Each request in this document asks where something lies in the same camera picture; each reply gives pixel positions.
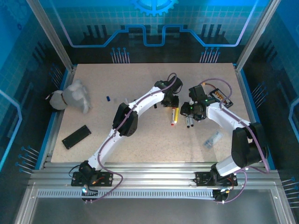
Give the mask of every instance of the marker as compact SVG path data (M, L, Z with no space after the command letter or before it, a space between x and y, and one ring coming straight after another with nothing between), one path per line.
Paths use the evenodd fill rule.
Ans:
M193 124L193 118L189 118L189 120L190 120L191 127L193 127L194 126L194 124Z
M187 128L190 128L190 118L186 116Z
M174 119L175 119L175 115L176 115L176 108L173 107L172 108L172 122L171 122L171 126L174 126Z
M179 110L179 108L177 107L175 110L175 115L174 115L174 123L175 124L178 122L178 110Z

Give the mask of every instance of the enclosure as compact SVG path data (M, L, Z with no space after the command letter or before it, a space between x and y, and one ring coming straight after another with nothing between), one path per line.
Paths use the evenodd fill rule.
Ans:
M298 1L2 0L0 6L1 223L298 222ZM122 102L172 72L183 82L179 107L204 79L229 82L230 111L263 125L271 172L247 170L245 190L231 203L197 200L213 188L197 188L194 173L229 156L231 136L210 119L187 128L179 115L171 126L171 107L157 104L106 163L124 182L85 205L70 169L100 147ZM53 112L45 98L78 78L93 108ZM229 95L221 82L206 84L205 92L212 85ZM62 140L83 125L92 134L67 150ZM261 162L255 167L265 170ZM237 178L229 198L247 179ZM114 175L112 186L120 180ZM109 189L97 188L99 195Z

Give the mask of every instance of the white stuffed toy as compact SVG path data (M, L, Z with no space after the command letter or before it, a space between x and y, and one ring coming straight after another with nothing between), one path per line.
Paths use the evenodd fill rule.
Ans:
M63 91L52 92L46 100L55 110L59 111L64 110L67 106L74 106L81 108L83 114L87 114L89 108L92 108L87 88L79 79L76 79Z

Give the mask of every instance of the glass panel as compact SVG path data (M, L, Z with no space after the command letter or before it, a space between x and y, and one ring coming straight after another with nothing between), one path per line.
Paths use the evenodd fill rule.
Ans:
M274 163L283 180L292 176L299 179L298 21L299 2L282 0L244 66Z
M235 63L268 2L41 1L73 63Z
M64 74L58 55L26 1L13 3L0 1L2 223L13 223L17 215L29 178L25 172L30 173L35 166L34 154L42 146L51 116L45 97L60 87L60 72ZM21 150L28 150L28 146L37 152Z

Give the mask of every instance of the speckled beige tabletop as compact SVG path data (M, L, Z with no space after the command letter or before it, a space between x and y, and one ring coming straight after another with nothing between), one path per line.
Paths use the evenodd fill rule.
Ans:
M149 64L79 64L75 78L82 80L90 92L93 109L83 115L68 107L63 116L51 162L81 162L87 160L107 137L120 103L138 99L147 93L158 80L166 80L176 72L183 82L179 93L180 107L189 101L188 89L209 77L219 77L233 87L234 105L230 110L248 120L245 104L231 63L149 63ZM229 88L218 81L209 82L226 95ZM206 93L213 90L204 87ZM91 135L67 150L62 140L87 125ZM207 149L204 142L217 131L223 137ZM179 115L178 123L171 126L171 108L148 109L138 120L138 129L126 138L108 159L109 162L214 162L230 155L231 136L214 121L205 119L186 128L185 119Z

